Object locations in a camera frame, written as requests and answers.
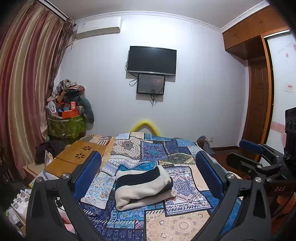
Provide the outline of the wooden overhead cabinet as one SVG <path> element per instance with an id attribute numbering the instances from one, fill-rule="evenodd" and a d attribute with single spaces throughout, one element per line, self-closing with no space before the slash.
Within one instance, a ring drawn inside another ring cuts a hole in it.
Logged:
<path id="1" fill-rule="evenodd" d="M 288 29 L 287 23 L 274 7 L 267 6 L 223 33 L 225 50 L 243 60 L 262 57 L 261 35 L 279 29 Z"/>

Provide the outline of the white wall air conditioner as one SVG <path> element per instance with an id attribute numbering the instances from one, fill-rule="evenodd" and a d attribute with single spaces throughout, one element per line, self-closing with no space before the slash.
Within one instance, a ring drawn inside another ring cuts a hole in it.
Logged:
<path id="1" fill-rule="evenodd" d="M 102 18 L 82 22 L 78 25 L 76 39 L 119 34 L 122 25 L 122 17 Z"/>

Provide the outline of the blue patchwork bed quilt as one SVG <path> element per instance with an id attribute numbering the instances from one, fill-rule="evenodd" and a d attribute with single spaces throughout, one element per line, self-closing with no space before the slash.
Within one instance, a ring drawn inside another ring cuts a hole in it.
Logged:
<path id="1" fill-rule="evenodd" d="M 106 147 L 80 201 L 105 240 L 192 240 L 219 204 L 196 166 L 204 137 L 129 132 L 82 140 Z"/>

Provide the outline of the wooden folding lap desk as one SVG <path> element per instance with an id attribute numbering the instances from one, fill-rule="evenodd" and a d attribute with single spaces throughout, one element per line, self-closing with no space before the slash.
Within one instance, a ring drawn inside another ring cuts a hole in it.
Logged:
<path id="1" fill-rule="evenodd" d="M 97 151 L 103 156 L 105 149 L 104 145 L 76 141 L 55 157 L 45 167 L 45 171 L 59 178 L 64 173 L 72 173 L 79 164 L 83 164 L 92 151 Z"/>

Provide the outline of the brown wooden door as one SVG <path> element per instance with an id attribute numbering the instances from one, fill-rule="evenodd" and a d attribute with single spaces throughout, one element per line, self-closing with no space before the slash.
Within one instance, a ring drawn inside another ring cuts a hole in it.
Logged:
<path id="1" fill-rule="evenodd" d="M 249 96 L 247 116 L 242 138 L 259 144 L 262 141 L 268 107 L 266 60 L 248 61 Z"/>

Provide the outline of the cream navy striped cat sweater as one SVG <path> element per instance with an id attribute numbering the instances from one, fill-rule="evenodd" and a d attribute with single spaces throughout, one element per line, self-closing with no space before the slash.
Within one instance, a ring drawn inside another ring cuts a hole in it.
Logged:
<path id="1" fill-rule="evenodd" d="M 163 166 L 149 171 L 118 171 L 116 173 L 116 209 L 126 211 L 176 197 L 173 179 Z"/>

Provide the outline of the pile of colourful clothes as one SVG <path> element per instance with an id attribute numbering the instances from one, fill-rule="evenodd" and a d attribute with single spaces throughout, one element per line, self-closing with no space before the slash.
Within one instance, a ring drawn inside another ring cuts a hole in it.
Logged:
<path id="1" fill-rule="evenodd" d="M 75 102 L 77 105 L 84 105 L 88 102 L 85 98 L 85 88 L 72 82 L 69 79 L 60 81 L 52 95 L 47 98 L 47 102 L 68 103 Z"/>

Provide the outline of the green fabric storage bin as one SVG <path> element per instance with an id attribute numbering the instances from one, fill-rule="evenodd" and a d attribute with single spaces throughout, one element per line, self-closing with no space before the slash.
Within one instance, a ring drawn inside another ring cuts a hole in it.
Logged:
<path id="1" fill-rule="evenodd" d="M 86 123 L 81 115 L 73 118 L 60 119 L 47 117 L 48 134 L 57 138 L 77 138 L 86 132 Z"/>

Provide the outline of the small black wall monitor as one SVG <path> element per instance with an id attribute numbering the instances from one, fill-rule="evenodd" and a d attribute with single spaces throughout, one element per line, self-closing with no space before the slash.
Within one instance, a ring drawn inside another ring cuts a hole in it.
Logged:
<path id="1" fill-rule="evenodd" d="M 161 75 L 140 74 L 137 80 L 137 93 L 163 95 L 165 77 Z"/>

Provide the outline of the grey bag on floor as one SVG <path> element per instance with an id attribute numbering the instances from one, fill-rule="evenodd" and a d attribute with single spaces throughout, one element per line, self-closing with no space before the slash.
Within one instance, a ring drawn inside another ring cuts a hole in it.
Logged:
<path id="1" fill-rule="evenodd" d="M 210 147 L 210 143 L 209 143 L 208 139 L 205 136 L 200 136 L 197 139 L 197 144 L 200 148 L 202 148 L 209 155 L 213 156 L 215 154 L 215 152 Z"/>

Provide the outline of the yellow curved foam tube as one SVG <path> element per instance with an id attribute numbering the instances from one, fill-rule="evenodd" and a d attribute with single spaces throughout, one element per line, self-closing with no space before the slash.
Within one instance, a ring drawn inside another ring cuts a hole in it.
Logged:
<path id="1" fill-rule="evenodd" d="M 143 128 L 149 129 L 152 135 L 160 136 L 158 129 L 152 124 L 149 120 L 141 120 L 139 121 L 132 129 L 131 132 L 138 132 Z"/>

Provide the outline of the black wall television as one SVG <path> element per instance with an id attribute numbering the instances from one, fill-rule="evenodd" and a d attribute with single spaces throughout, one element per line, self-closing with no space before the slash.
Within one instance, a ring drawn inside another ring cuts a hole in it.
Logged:
<path id="1" fill-rule="evenodd" d="M 127 72 L 175 76 L 177 51 L 166 48 L 130 46 Z"/>

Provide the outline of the striped red beige curtain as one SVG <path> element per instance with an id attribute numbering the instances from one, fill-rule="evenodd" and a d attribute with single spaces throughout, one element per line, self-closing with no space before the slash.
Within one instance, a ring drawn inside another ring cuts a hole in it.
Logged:
<path id="1" fill-rule="evenodd" d="M 1 21 L 1 150 L 15 178 L 47 137 L 47 100 L 73 28 L 39 1 L 14 3 Z"/>

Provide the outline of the white wardrobe sliding door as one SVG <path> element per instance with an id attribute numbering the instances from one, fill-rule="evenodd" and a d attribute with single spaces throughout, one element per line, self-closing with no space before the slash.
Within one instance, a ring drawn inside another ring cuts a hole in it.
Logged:
<path id="1" fill-rule="evenodd" d="M 295 107 L 295 38 L 289 31 L 265 38 L 273 70 L 273 114 L 267 145 L 283 153 L 285 111 Z"/>

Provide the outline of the orange box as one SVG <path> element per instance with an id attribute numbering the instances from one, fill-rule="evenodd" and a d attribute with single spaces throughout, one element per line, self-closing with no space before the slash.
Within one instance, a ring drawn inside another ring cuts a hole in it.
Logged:
<path id="1" fill-rule="evenodd" d="M 62 102 L 62 118 L 74 118 L 79 116 L 79 111 L 76 108 L 76 102 Z"/>

